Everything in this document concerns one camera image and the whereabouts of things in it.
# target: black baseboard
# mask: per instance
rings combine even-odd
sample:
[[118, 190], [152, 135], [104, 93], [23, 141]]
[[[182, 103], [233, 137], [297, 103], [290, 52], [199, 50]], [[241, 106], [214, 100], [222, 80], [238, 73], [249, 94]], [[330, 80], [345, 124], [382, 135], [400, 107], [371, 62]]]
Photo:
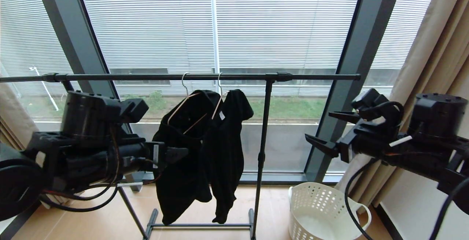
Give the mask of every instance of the black baseboard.
[[26, 223], [31, 215], [41, 205], [39, 201], [34, 203], [28, 210], [20, 213], [13, 221], [0, 233], [0, 240], [10, 240], [20, 230], [20, 228]]
[[381, 205], [375, 208], [376, 214], [389, 232], [392, 240], [404, 240]]

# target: hanger hook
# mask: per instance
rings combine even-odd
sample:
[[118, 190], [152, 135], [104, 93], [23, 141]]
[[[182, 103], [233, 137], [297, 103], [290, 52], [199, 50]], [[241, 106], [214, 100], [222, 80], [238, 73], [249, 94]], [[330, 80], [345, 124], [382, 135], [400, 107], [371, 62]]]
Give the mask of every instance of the hanger hook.
[[220, 76], [222, 73], [218, 73], [218, 87], [220, 87], [220, 96], [223, 96], [223, 89], [221, 88]]
[[187, 97], [189, 97], [189, 90], [188, 90], [187, 87], [184, 85], [184, 76], [186, 76], [186, 74], [189, 74], [189, 73], [184, 73], [184, 74], [182, 75], [181, 83], [182, 83], [182, 86], [184, 86], [184, 88], [186, 88], [186, 95], [187, 95]]

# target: tan floor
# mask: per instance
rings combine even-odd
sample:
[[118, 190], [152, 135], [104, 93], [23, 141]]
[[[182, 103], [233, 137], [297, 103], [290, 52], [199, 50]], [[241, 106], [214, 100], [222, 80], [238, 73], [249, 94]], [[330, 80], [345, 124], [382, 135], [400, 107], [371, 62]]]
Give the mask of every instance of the tan floor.
[[[146, 227], [153, 208], [158, 208], [154, 185], [144, 186], [141, 192], [132, 193], [126, 188], [141, 223]], [[236, 191], [238, 200], [231, 209], [227, 223], [247, 223], [248, 210], [254, 207], [255, 187], [241, 186]], [[73, 203], [73, 207], [91, 207], [99, 200]], [[195, 201], [177, 223], [209, 223], [214, 218], [216, 201]], [[258, 240], [289, 240], [288, 235], [288, 187], [264, 186], [258, 217]], [[392, 240], [373, 211], [373, 222], [367, 232], [374, 239]], [[174, 230], [156, 229], [151, 240], [247, 240], [249, 230]], [[142, 239], [130, 213], [119, 194], [106, 207], [89, 213], [72, 213], [62, 210], [46, 210], [40, 207], [14, 236], [13, 240], [94, 240], [94, 239]]]

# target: black metal clothes rack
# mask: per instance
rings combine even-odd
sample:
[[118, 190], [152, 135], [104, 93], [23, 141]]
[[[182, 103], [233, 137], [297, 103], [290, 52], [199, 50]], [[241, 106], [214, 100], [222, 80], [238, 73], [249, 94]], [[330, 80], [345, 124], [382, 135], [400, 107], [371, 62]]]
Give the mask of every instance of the black metal clothes rack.
[[124, 203], [129, 209], [132, 218], [139, 227], [142, 233], [143, 240], [147, 240], [151, 236], [154, 228], [242, 228], [249, 229], [251, 240], [256, 239], [256, 228], [258, 221], [260, 190], [262, 182], [262, 171], [265, 161], [265, 143], [267, 138], [267, 123], [269, 120], [270, 99], [272, 94], [272, 85], [275, 82], [285, 82], [290, 80], [360, 80], [360, 74], [333, 74], [333, 75], [308, 75], [308, 74], [290, 74], [290, 73], [266, 73], [266, 74], [58, 74], [48, 73], [42, 76], [23, 76], [23, 77], [0, 77], [1, 82], [24, 82], [24, 81], [45, 81], [45, 82], [60, 82], [63, 84], [67, 91], [73, 91], [70, 81], [82, 80], [265, 80], [265, 101], [262, 118], [262, 133], [261, 145], [258, 155], [258, 177], [256, 182], [256, 201], [254, 209], [249, 209], [247, 224], [171, 224], [165, 226], [163, 224], [156, 224], [155, 220], [158, 215], [158, 210], [154, 209], [147, 224], [146, 230], [140, 223], [134, 208], [129, 202], [127, 195], [125, 195], [122, 187], [118, 188]]

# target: curtain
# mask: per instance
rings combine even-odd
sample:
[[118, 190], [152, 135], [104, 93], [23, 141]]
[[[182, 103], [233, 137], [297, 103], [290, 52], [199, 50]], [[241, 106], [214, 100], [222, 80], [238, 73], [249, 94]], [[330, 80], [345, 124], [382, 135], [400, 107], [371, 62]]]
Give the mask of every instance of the curtain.
[[[412, 48], [392, 89], [391, 101], [402, 103], [405, 116], [401, 131], [410, 121], [417, 93], [456, 94], [468, 89], [469, 75], [469, 0], [432, 0]], [[336, 188], [344, 191], [350, 177], [370, 157], [357, 155]], [[377, 206], [396, 183], [403, 170], [372, 165], [352, 184], [350, 198]]]
[[[0, 83], [0, 143], [11, 146], [16, 150], [24, 150], [32, 136], [39, 131], [8, 83]], [[36, 158], [42, 164], [44, 158]], [[60, 196], [48, 195], [56, 203], [64, 204], [68, 199]]]

